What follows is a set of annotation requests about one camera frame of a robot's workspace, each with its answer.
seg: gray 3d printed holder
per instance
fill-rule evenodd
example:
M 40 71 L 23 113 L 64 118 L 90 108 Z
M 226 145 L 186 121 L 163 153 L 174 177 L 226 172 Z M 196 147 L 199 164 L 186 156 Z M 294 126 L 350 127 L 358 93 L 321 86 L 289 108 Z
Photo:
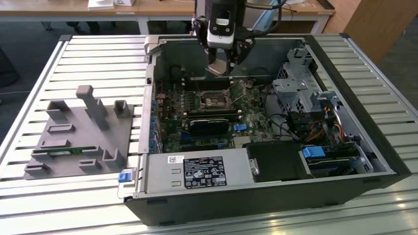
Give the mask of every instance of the gray 3d printed holder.
M 50 120 L 40 136 L 24 179 L 116 173 L 126 168 L 134 105 L 116 100 L 104 106 L 92 86 L 79 86 L 76 96 L 86 107 L 70 108 L 51 101 Z

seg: motherboard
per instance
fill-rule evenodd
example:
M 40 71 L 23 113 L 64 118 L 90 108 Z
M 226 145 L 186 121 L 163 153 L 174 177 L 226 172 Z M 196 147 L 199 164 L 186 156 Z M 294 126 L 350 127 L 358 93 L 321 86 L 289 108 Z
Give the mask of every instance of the motherboard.
M 274 140 L 265 93 L 266 85 L 253 79 L 162 82 L 156 103 L 163 152 L 242 148 Z

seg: black computer case side panel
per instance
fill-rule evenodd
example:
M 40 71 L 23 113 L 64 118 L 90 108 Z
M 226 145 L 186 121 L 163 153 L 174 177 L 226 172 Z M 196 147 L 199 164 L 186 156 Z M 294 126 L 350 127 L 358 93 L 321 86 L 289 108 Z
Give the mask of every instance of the black computer case side panel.
M 381 188 L 398 177 L 397 175 L 363 177 L 148 199 L 126 198 L 124 204 L 146 225 L 171 225 L 339 205 L 365 192 Z
M 313 49 L 315 56 L 327 72 L 333 83 L 342 95 L 342 98 L 346 100 L 350 109 L 366 130 L 367 135 L 371 138 L 373 143 L 375 144 L 390 168 L 398 174 L 398 178 L 386 184 L 386 187 L 395 182 L 401 181 L 402 179 L 407 178 L 411 175 L 411 171 L 406 167 L 405 162 L 402 161 L 399 154 L 394 150 L 389 140 L 386 139 L 377 123 L 374 122 L 369 112 L 366 111 L 365 106 L 362 105 L 358 97 L 355 96 L 351 88 L 349 87 L 347 82 L 345 81 L 339 71 L 337 70 L 325 50 L 322 49 L 318 41 L 315 40 L 314 36 L 306 35 L 305 36 L 306 42 Z

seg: floor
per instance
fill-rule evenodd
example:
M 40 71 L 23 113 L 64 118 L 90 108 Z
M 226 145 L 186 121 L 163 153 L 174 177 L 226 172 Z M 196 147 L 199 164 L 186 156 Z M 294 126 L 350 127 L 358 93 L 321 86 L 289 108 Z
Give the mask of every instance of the floor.
M 88 34 L 88 26 L 80 23 L 82 30 Z M 15 117 L 42 73 L 55 45 L 63 34 L 75 34 L 74 29 L 66 23 L 52 23 L 52 31 L 46 31 L 39 22 L 0 23 L 0 47 L 4 50 L 20 75 L 18 82 L 0 88 L 0 142 L 3 142 Z M 154 27 L 162 31 L 160 24 Z M 184 25 L 168 26 L 168 33 L 182 31 Z M 104 35 L 139 34 L 135 22 L 118 22 L 114 27 L 110 22 L 100 23 L 100 31 Z M 410 24 L 405 34 L 387 52 L 378 67 L 390 78 L 406 98 L 418 108 L 418 18 Z

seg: green circuit board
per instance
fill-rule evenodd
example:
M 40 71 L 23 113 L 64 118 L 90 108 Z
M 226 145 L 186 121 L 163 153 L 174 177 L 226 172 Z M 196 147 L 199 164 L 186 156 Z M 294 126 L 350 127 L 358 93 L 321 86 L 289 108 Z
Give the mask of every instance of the green circuit board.
M 230 149 L 241 147 L 237 141 L 271 141 L 274 133 L 262 107 L 262 96 L 265 94 L 265 85 L 253 85 L 253 82 L 245 79 L 237 80 L 227 90 L 219 91 L 183 91 L 179 86 L 176 90 L 167 92 L 167 99 L 171 102 L 171 113 L 176 115 L 164 115 L 160 119 L 160 133 L 163 139 L 163 152 L 174 153 L 183 151 Z M 184 107 L 183 103 L 176 104 L 176 97 L 187 97 L 188 110 L 202 111 L 205 109 L 214 110 L 221 108 L 225 103 L 229 106 L 225 109 L 239 110 L 242 115 L 239 121 L 230 123 L 229 132 L 218 136 L 192 137 L 187 131 L 190 120 L 180 117 L 183 111 L 178 111 L 179 107 Z M 246 124 L 246 129 L 234 131 L 234 125 Z

